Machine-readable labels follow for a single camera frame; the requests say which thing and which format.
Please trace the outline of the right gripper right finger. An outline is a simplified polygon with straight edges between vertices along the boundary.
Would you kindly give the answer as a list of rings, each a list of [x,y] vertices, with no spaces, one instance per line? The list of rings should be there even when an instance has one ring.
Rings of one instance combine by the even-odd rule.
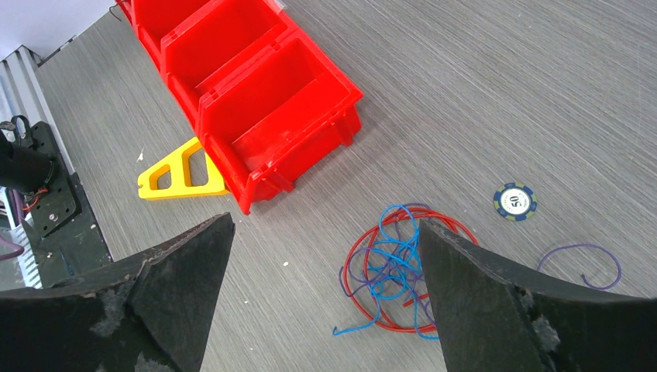
[[[422,222],[418,253],[450,371],[654,371],[656,301],[597,291]]]

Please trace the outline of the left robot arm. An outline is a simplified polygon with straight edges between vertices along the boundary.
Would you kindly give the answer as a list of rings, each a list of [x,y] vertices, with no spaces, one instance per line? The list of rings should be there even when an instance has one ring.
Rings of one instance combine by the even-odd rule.
[[[44,187],[57,172],[57,165],[44,153],[9,142],[1,134],[1,186],[23,194]]]

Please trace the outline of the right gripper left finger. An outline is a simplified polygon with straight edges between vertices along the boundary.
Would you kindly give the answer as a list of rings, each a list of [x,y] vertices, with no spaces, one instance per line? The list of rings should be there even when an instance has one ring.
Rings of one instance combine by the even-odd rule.
[[[235,224],[228,213],[50,288],[1,294],[3,371],[198,371]]]

